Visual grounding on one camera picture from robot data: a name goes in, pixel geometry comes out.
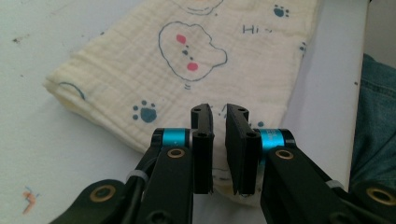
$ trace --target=red cheek spot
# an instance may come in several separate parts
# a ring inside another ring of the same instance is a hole
[[[198,69],[198,64],[197,63],[189,63],[189,64],[187,64],[187,69],[194,72]]]
[[[177,35],[176,40],[178,43],[185,44],[187,39],[184,35]]]

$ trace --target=cartoon bear face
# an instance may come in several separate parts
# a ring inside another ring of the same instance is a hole
[[[211,36],[200,25],[175,21],[160,31],[159,46],[169,67],[178,77],[198,81],[213,68],[227,63],[227,53],[214,47]]]
[[[190,14],[204,16],[210,14],[223,0],[173,0],[173,2]]]

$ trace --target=jeans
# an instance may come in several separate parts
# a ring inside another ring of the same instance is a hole
[[[350,183],[396,189],[396,69],[364,55]]]

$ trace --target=blue metallic band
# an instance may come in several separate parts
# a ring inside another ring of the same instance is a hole
[[[163,130],[163,147],[186,146],[186,129],[168,128]]]
[[[264,165],[268,151],[273,147],[285,146],[285,140],[279,129],[259,129],[259,131],[262,135],[262,159],[260,165]]]

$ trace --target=white table surface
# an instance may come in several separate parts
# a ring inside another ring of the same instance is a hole
[[[42,82],[138,2],[0,1],[0,223],[48,223],[91,183],[123,181],[137,165],[141,154],[66,111]],[[346,187],[367,2],[323,0],[318,30],[282,124],[314,162]],[[29,190],[36,203],[23,215],[28,202],[22,194]],[[215,193],[195,196],[193,223],[265,221],[261,209]]]

